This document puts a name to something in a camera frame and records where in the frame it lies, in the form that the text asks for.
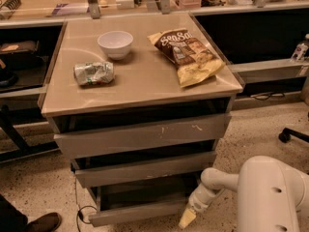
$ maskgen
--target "drawer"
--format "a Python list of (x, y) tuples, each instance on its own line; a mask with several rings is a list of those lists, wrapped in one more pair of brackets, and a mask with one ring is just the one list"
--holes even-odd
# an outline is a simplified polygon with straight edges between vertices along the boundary
[[(0, 25), (0, 45), (34, 42), (36, 47), (33, 53), (9, 53), (2, 52), (2, 61), (10, 67), (18, 80), (14, 85), (1, 87), (1, 102), (7, 102), (10, 110), (22, 110), (27, 108), (41, 108), (41, 97), (44, 91), (40, 90), (46, 84), (54, 66), (54, 56), (63, 37), (65, 25), (62, 22), (40, 23), (14, 23), (14, 26)], [(27, 96), (35, 96), (36, 103), (18, 106), (17, 102), (27, 99)]]
[(212, 146), (208, 141), (89, 158), (75, 175), (83, 188), (92, 188), (201, 171), (214, 163)]
[(130, 152), (223, 137), (229, 114), (214, 114), (98, 130), (56, 134), (55, 141), (69, 159)]
[(70, 126), (64, 132), (136, 125), (177, 120), (227, 112), (231, 98), (200, 101), (178, 101), (159, 105), (123, 108), (71, 115)]
[(93, 226), (181, 214), (198, 186), (199, 172), (97, 188)]

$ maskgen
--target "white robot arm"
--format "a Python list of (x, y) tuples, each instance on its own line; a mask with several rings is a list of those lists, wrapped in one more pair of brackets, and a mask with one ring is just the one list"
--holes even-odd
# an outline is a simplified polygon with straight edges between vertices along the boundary
[(203, 213), (224, 189), (238, 193), (238, 232), (299, 232), (296, 213), (309, 217), (309, 176), (280, 160), (254, 157), (238, 175), (205, 169), (180, 227)]

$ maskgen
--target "black shoe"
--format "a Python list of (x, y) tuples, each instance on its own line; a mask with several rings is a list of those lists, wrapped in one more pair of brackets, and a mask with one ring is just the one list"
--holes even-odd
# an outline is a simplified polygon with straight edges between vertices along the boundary
[(11, 72), (6, 64), (0, 59), (0, 88), (12, 86), (17, 80), (17, 75)]
[(58, 213), (49, 213), (30, 222), (25, 232), (52, 232), (60, 226), (60, 223), (61, 217)]

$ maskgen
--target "desk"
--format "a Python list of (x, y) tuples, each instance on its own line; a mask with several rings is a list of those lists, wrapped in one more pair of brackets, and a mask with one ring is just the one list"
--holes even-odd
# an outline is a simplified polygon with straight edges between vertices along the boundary
[[(115, 0), (106, 0), (109, 5), (107, 8), (101, 8), (102, 15), (131, 15), (131, 14), (145, 14), (148, 13), (146, 1), (143, 0), (141, 5), (135, 5), (134, 9), (118, 10)], [(21, 0), (22, 4), (18, 10), (13, 14), (11, 20), (26, 20), (29, 23), (40, 23), (44, 20), (50, 19), (50, 16), (55, 9), (57, 4), (68, 4), (68, 3), (80, 3), (86, 4), (87, 0)], [(171, 0), (170, 6), (172, 12), (176, 12), (179, 9), (176, 7), (175, 2)], [(295, 1), (287, 0), (280, 2), (267, 3), (264, 8), (258, 8), (259, 11), (264, 10), (283, 10), (289, 8), (308, 8), (308, 1)], [(187, 9), (194, 15), (213, 15), (213, 14), (226, 14), (226, 13), (242, 13), (242, 12), (255, 12), (257, 11), (256, 6), (214, 6), (204, 8), (192, 8)], [(71, 16), (60, 16), (57, 17), (59, 20), (65, 18), (71, 18)], [(13, 26), (13, 22), (5, 21), (3, 24), (9, 24)]]
[[(69, 21), (42, 106), (81, 186), (98, 204), (94, 226), (170, 215), (212, 165), (240, 84), (226, 67), (182, 89), (176, 69), (147, 36), (187, 28), (212, 49), (189, 14)], [(108, 85), (79, 87), (76, 63), (107, 60), (98, 35), (126, 30), (132, 51)]]
[(0, 89), (0, 127), (17, 146), (14, 151), (0, 154), (0, 162), (57, 149), (54, 141), (47, 144), (40, 142), (36, 146), (29, 146), (14, 129), (14, 126), (24, 124), (26, 127), (28, 123), (37, 123), (43, 120), (38, 97), (44, 93), (45, 79), (48, 79), (49, 73), (52, 72), (54, 58), (59, 47), (58, 43), (62, 40), (62, 30), (62, 24), (41, 27), (16, 25), (15, 28), (1, 29), (0, 44), (32, 40), (38, 42), (40, 47), (35, 54), (40, 57), (41, 61), (40, 65), (35, 68), (29, 63), (25, 63), (21, 70), (14, 71), (18, 76), (18, 81), (13, 86)]

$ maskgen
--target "chip bag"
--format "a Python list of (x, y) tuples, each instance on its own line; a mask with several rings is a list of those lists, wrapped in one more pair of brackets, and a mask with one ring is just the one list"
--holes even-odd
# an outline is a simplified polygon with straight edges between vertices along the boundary
[(156, 33), (148, 39), (175, 64), (181, 87), (200, 83), (225, 66), (185, 28)]

